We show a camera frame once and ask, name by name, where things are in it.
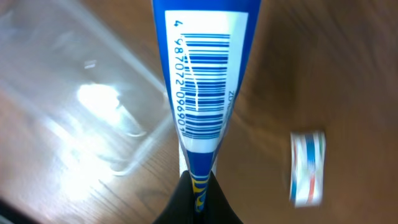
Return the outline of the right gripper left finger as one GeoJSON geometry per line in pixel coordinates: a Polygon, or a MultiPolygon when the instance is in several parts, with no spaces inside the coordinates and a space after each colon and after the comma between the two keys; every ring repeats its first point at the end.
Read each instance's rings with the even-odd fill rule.
{"type": "Polygon", "coordinates": [[[194,195],[189,171],[184,171],[167,206],[153,224],[194,223],[194,195]]]}

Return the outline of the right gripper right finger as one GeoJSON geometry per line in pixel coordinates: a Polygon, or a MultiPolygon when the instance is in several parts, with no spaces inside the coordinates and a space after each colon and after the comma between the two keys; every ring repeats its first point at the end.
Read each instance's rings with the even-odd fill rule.
{"type": "Polygon", "coordinates": [[[203,222],[206,224],[243,224],[229,205],[214,173],[211,172],[206,191],[203,222]]]}

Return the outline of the white blue Panadol box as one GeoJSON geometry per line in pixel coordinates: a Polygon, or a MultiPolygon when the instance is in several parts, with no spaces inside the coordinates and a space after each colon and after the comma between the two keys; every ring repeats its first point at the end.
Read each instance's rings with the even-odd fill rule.
{"type": "Polygon", "coordinates": [[[290,201],[295,207],[318,206],[323,199],[325,133],[290,135],[292,164],[290,201]]]}

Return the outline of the blue Kool Fever box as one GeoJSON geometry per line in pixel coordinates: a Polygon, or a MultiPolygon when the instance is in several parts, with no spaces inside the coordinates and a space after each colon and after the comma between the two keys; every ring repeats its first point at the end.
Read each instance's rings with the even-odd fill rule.
{"type": "Polygon", "coordinates": [[[213,164],[239,93],[260,0],[154,0],[155,28],[194,211],[205,207],[213,164]]]}

